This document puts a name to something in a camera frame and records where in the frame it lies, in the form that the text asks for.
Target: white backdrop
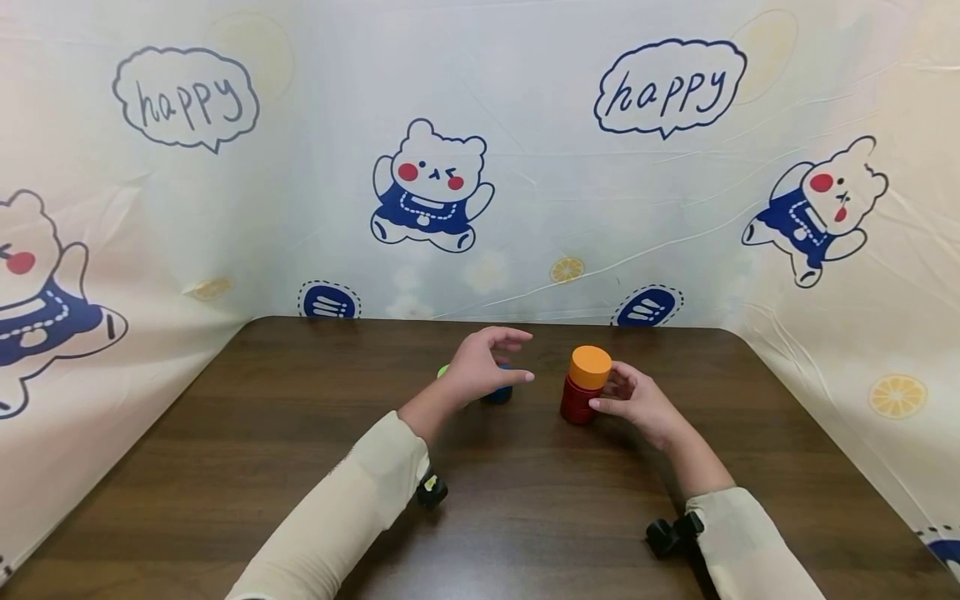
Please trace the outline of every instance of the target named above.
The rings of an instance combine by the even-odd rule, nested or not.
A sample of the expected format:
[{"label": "white backdrop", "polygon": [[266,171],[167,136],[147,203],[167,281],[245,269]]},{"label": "white backdrop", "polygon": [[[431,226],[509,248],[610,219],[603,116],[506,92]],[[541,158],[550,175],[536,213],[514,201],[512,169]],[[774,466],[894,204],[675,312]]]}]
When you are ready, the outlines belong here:
[{"label": "white backdrop", "polygon": [[960,563],[958,17],[7,3],[0,570],[275,314],[725,327]]}]

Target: black clamp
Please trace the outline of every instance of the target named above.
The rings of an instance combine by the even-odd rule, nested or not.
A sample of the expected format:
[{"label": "black clamp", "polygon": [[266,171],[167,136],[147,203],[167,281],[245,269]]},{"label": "black clamp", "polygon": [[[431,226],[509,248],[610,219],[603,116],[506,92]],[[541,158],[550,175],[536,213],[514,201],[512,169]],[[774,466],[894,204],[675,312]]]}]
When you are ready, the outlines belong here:
[{"label": "black clamp", "polygon": [[423,479],[417,486],[417,503],[428,511],[432,511],[444,501],[450,490],[446,487],[444,480],[433,472],[433,467],[428,467]]},{"label": "black clamp", "polygon": [[696,513],[687,513],[673,522],[658,518],[647,526],[647,544],[659,560],[690,548],[704,533],[704,523]]}]

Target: left hand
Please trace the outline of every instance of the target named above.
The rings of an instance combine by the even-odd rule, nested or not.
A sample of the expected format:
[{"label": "left hand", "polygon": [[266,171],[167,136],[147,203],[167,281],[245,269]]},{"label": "left hand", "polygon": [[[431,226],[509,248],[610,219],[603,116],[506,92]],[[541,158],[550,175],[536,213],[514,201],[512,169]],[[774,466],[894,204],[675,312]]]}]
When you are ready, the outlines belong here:
[{"label": "left hand", "polygon": [[533,381],[534,374],[529,371],[499,367],[510,363],[503,352],[516,352],[533,337],[509,327],[487,327],[467,336],[440,378],[457,407],[467,406],[500,388]]}]

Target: red bottle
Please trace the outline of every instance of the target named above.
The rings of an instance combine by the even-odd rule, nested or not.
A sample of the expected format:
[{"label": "red bottle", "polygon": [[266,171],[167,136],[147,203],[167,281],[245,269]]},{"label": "red bottle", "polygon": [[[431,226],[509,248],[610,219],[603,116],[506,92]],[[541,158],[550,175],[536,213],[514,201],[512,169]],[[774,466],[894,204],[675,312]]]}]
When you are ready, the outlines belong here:
[{"label": "red bottle", "polygon": [[586,425],[593,420],[596,412],[589,407],[589,402],[600,396],[611,366],[610,355],[600,348],[580,346],[573,350],[560,401],[560,414],[567,422]]}]

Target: orange lid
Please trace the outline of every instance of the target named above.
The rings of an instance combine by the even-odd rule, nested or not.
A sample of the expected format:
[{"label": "orange lid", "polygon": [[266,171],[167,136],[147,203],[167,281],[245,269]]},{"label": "orange lid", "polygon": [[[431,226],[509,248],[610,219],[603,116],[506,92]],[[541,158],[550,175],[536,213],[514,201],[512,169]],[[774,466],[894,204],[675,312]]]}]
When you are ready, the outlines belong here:
[{"label": "orange lid", "polygon": [[570,358],[570,381],[585,390],[599,390],[607,383],[612,360],[596,346],[580,346]]}]

